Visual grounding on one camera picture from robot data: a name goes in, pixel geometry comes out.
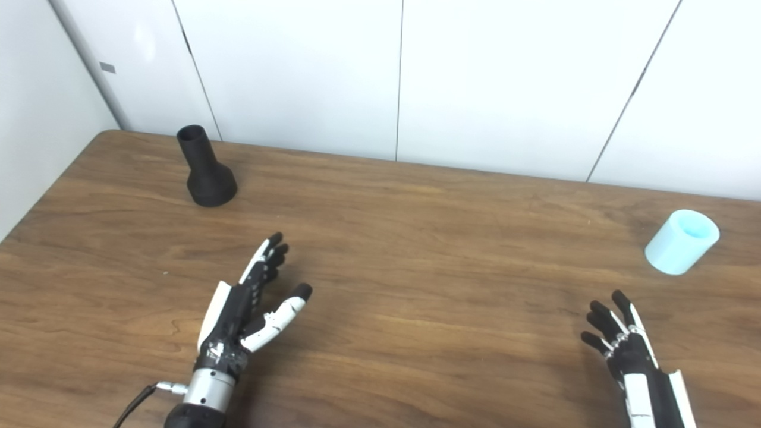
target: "black cable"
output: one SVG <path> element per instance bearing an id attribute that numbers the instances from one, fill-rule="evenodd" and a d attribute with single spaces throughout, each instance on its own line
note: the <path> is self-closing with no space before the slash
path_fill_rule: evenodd
<path id="1" fill-rule="evenodd" d="M 140 391 L 140 394 L 138 394 L 138 396 L 132 400 L 132 403 L 127 404 L 127 408 L 122 412 L 122 416 L 116 420 L 113 428 L 119 428 L 122 426 L 122 423 L 124 423 L 124 420 L 129 416 L 129 414 L 132 413 L 132 411 L 135 410 L 140 405 L 140 403 L 145 401 L 146 398 L 150 397 L 154 391 L 156 391 L 156 385 L 157 384 L 148 385 L 142 391 Z"/>

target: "robotic hand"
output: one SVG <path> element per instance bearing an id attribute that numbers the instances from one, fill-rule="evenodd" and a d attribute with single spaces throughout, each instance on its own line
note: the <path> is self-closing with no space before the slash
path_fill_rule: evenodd
<path id="1" fill-rule="evenodd" d="M 585 331 L 581 339 L 605 357 L 623 390 L 631 428 L 696 428 L 682 372 L 666 374 L 658 367 L 637 309 L 619 290 L 613 301 L 624 322 L 594 300 L 587 321 L 603 337 Z"/>
<path id="2" fill-rule="evenodd" d="M 312 294 L 308 284 L 297 286 L 274 312 L 257 314 L 265 284 L 278 276 L 287 244 L 282 234 L 266 239 L 248 263 L 238 284 L 220 281 L 206 311 L 198 339 L 199 355 L 193 377 L 185 386 L 159 382 L 146 387 L 116 422 L 124 419 L 156 389 L 183 395 L 167 416 L 164 428 L 222 428 L 233 388 L 251 353 L 266 345 L 293 321 Z"/>

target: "wood grain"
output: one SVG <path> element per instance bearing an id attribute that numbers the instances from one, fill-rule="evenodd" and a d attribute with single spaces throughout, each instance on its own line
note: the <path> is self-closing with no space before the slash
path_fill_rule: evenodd
<path id="1" fill-rule="evenodd" d="M 238 196 L 195 206 L 174 139 L 102 133 L 0 245 L 0 423 L 110 426 L 187 382 L 205 308 L 256 246 L 266 303 L 313 298 L 252 357 L 230 426 L 625 426 L 592 299 L 638 304 L 701 428 L 761 420 L 761 204 L 215 143 Z M 642 249 L 675 209 L 721 240 L 684 276 Z M 125 427 L 163 426 L 155 394 Z"/>

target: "white wall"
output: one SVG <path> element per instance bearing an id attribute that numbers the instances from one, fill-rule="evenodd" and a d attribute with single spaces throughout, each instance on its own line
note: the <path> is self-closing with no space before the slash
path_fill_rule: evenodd
<path id="1" fill-rule="evenodd" d="M 177 0 L 226 141 L 394 159 L 401 0 Z"/>
<path id="2" fill-rule="evenodd" d="M 677 0 L 406 0 L 401 161 L 586 180 Z"/>
<path id="3" fill-rule="evenodd" d="M 124 129 L 220 139 L 171 0 L 50 1 Z"/>
<path id="4" fill-rule="evenodd" d="M 0 240 L 79 152 L 116 128 L 45 0 L 0 0 Z"/>
<path id="5" fill-rule="evenodd" d="M 761 200 L 760 22 L 682 2 L 591 181 Z"/>

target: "light blue cylinder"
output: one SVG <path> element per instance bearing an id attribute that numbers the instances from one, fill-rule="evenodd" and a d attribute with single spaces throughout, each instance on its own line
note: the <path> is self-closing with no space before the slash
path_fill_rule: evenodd
<path id="1" fill-rule="evenodd" d="M 697 211 L 680 209 L 671 213 L 650 243 L 645 257 L 655 269 L 681 275 L 718 241 L 716 224 Z"/>

